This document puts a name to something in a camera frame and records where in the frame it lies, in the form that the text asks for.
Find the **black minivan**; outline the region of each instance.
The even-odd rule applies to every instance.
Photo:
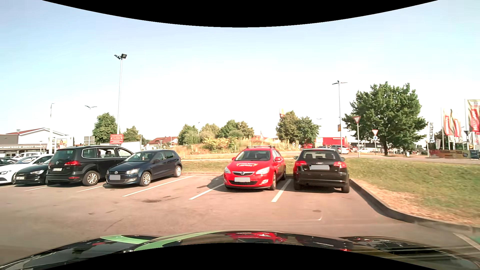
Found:
[[[46,180],[48,184],[76,183],[96,185],[107,171],[133,153],[119,146],[78,146],[59,149],[50,163]]]

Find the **dark blue car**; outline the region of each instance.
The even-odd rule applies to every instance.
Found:
[[[107,172],[107,183],[148,186],[153,179],[165,176],[180,177],[182,168],[180,156],[173,150],[141,151],[111,167]]]

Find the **red car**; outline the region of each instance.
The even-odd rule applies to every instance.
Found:
[[[285,160],[273,146],[247,146],[225,167],[223,182],[232,188],[268,188],[276,190],[285,180]]]

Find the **white road marking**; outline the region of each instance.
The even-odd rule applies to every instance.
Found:
[[[146,189],[142,189],[142,190],[139,190],[139,191],[136,191],[136,192],[127,194],[127,195],[123,195],[122,197],[126,197],[126,196],[130,196],[130,195],[133,195],[133,194],[137,194],[137,193],[142,192],[142,191],[145,191],[145,190],[149,190],[149,189],[152,189],[152,188],[156,188],[156,187],[158,187],[158,186],[161,186],[161,185],[173,183],[173,182],[180,181],[180,180],[187,179],[187,178],[194,177],[194,176],[196,176],[196,175],[183,177],[183,178],[180,178],[180,179],[177,179],[177,180],[173,180],[173,181],[170,181],[170,182],[166,182],[166,183],[163,183],[163,184],[158,184],[158,185],[156,185],[156,186],[152,186],[152,187],[149,187],[149,188],[146,188]]]
[[[208,192],[216,189],[217,187],[220,187],[220,186],[223,186],[223,185],[225,185],[225,184],[222,183],[222,184],[219,184],[219,185],[216,186],[216,187],[210,188],[210,189],[207,190],[207,191],[203,191],[202,193],[198,194],[197,196],[191,197],[189,200],[193,200],[193,199],[195,199],[195,198],[198,198],[198,197],[202,196],[203,194],[208,193]]]
[[[109,185],[109,184],[106,184],[106,185],[101,185],[101,186],[91,187],[91,188],[88,188],[88,189],[83,189],[83,190],[80,190],[80,191],[77,191],[77,192],[82,192],[82,191],[86,191],[86,190],[90,190],[90,189],[94,189],[94,188],[99,188],[99,187],[107,187],[107,186],[110,186],[110,185]]]
[[[288,184],[290,183],[290,181],[292,181],[291,179],[289,179],[287,181],[287,183],[285,185],[283,185],[283,187],[280,189],[280,191],[275,195],[275,197],[273,198],[272,202],[276,202],[278,200],[278,198],[280,198],[280,195],[282,195],[283,191],[287,188]]]
[[[479,245],[477,242],[473,241],[472,239],[464,236],[463,234],[459,234],[459,233],[453,233],[453,234],[455,234],[456,236],[462,238],[463,241],[469,243],[472,247],[480,250],[480,245]]]

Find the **road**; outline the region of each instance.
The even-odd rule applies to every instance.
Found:
[[[229,191],[221,177],[184,175],[148,187],[0,186],[0,263],[48,248],[113,234],[168,235],[258,229],[331,236],[391,236],[431,245],[468,246],[453,233],[393,220],[355,191]]]

